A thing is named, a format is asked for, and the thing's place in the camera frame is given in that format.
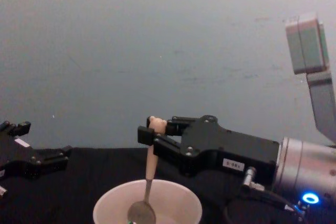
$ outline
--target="spoon bowl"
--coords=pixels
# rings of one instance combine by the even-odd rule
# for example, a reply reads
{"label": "spoon bowl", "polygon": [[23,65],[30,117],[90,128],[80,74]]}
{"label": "spoon bowl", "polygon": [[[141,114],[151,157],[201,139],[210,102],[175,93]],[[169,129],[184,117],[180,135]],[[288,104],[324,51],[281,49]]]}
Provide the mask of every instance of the spoon bowl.
{"label": "spoon bowl", "polygon": [[132,204],[127,212],[127,219],[135,222],[136,224],[156,223],[156,216],[153,208],[144,200]]}

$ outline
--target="spoon handle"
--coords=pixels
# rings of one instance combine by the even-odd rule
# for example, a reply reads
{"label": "spoon handle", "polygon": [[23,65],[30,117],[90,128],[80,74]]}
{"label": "spoon handle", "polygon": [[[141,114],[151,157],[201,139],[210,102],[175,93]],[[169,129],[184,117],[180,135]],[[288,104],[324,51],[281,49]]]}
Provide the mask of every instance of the spoon handle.
{"label": "spoon handle", "polygon": [[155,175],[158,157],[154,155],[154,146],[151,145],[147,150],[146,179],[152,180]]}
{"label": "spoon handle", "polygon": [[149,193],[151,191],[151,187],[152,187],[152,179],[146,179],[146,191],[145,191],[145,198],[144,201],[146,203],[149,203]]}

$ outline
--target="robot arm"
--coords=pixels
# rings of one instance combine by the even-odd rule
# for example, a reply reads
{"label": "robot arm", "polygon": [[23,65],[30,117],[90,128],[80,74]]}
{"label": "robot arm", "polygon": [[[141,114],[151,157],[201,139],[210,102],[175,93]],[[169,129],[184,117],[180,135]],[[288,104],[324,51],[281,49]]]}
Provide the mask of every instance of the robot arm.
{"label": "robot arm", "polygon": [[[168,135],[180,135],[181,142]],[[336,149],[331,147],[287,137],[279,144],[233,132],[212,115],[174,116],[166,135],[139,126],[138,142],[154,145],[155,155],[184,175],[215,169],[241,177],[243,187],[270,188],[292,202],[336,207]]]}
{"label": "robot arm", "polygon": [[[53,150],[47,155],[33,149],[17,136],[28,134],[31,123],[18,125],[8,121],[0,124],[0,179],[12,176],[37,178],[42,174],[64,170],[71,154],[71,146]],[[6,194],[0,187],[0,197]]]}
{"label": "robot arm", "polygon": [[[324,27],[317,14],[290,18],[287,39],[295,74],[305,73],[317,129],[336,143],[336,103]],[[168,135],[181,136],[178,143]],[[166,135],[138,128],[138,142],[154,145],[154,153],[194,175],[217,169],[243,178],[243,188],[264,191],[287,202],[299,216],[308,205],[336,207],[336,149],[285,137],[281,144],[222,128],[217,118],[172,117]]]}

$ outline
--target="black tablecloth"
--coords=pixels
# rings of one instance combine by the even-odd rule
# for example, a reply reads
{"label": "black tablecloth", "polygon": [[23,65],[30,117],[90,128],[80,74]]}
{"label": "black tablecloth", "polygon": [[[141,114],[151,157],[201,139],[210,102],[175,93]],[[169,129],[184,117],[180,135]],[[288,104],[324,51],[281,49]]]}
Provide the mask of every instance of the black tablecloth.
{"label": "black tablecloth", "polygon": [[[7,197],[0,200],[0,223],[93,224],[97,200],[117,185],[143,179],[145,161],[146,149],[142,148],[74,148],[65,171],[37,180],[9,178],[0,183],[8,190]],[[225,199],[234,196],[240,186],[239,179],[216,171],[183,177],[163,160],[159,160],[155,178],[192,190],[202,203],[202,224],[224,223]],[[235,201],[230,214],[235,223],[295,223],[290,213],[259,202]],[[317,211],[310,219],[310,223],[336,223],[329,211]]]}

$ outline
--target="gray wall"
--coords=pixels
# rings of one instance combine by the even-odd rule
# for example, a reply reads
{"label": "gray wall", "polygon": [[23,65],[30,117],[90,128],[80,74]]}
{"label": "gray wall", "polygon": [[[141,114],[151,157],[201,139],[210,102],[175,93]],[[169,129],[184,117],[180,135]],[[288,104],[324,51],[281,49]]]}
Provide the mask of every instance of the gray wall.
{"label": "gray wall", "polygon": [[[148,115],[218,116],[281,141],[328,143],[284,19],[318,11],[335,56],[336,0],[0,0],[0,119],[33,147],[128,147]],[[331,59],[332,71],[335,62]]]}

